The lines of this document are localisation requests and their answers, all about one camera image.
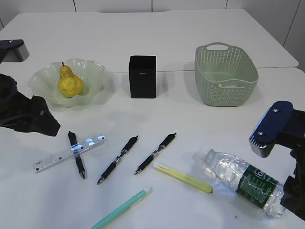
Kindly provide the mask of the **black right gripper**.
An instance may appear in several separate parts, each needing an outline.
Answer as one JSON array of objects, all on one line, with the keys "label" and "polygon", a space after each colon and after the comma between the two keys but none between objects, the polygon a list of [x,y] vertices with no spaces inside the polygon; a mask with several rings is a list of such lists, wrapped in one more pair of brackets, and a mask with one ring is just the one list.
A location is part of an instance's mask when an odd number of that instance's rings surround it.
[{"label": "black right gripper", "polygon": [[276,116],[275,141],[290,148],[290,155],[296,161],[295,178],[291,176],[287,178],[281,205],[305,220],[305,113],[295,109],[286,112],[275,108],[274,115]]}]

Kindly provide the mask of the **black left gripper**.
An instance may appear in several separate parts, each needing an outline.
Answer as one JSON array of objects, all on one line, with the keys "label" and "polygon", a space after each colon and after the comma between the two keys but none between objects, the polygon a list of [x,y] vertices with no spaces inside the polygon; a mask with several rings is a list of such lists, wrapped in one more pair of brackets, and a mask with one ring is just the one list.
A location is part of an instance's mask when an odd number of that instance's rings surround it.
[{"label": "black left gripper", "polygon": [[28,98],[17,89],[10,76],[0,75],[0,125],[13,126],[22,133],[56,136],[61,125],[53,117],[44,98]]}]

